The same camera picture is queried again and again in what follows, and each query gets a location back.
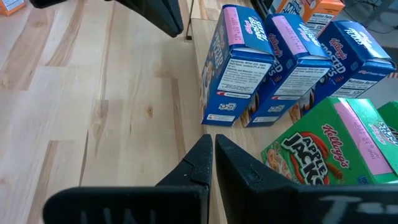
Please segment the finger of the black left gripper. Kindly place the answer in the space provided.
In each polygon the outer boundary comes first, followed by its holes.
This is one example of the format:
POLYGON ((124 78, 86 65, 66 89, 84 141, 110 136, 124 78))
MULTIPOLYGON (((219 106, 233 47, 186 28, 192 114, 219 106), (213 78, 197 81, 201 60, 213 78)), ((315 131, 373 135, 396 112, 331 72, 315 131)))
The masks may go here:
POLYGON ((95 4, 118 2, 172 38, 180 35, 184 30, 178 0, 94 0, 93 2, 95 4))

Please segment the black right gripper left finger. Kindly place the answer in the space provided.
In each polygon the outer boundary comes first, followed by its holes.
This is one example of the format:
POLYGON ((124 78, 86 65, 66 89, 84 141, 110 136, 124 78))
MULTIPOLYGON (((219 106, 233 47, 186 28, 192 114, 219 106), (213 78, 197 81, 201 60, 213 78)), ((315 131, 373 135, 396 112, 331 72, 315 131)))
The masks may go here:
POLYGON ((204 134, 178 165, 152 187, 73 187, 51 196, 45 224, 207 224, 213 141, 204 134))

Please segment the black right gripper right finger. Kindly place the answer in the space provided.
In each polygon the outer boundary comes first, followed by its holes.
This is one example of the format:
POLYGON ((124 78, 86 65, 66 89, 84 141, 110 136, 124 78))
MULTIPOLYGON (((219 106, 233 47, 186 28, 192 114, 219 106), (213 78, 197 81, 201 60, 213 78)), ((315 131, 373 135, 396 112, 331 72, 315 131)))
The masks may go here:
POLYGON ((397 224, 396 184, 299 185, 223 134, 215 162, 228 223, 397 224))

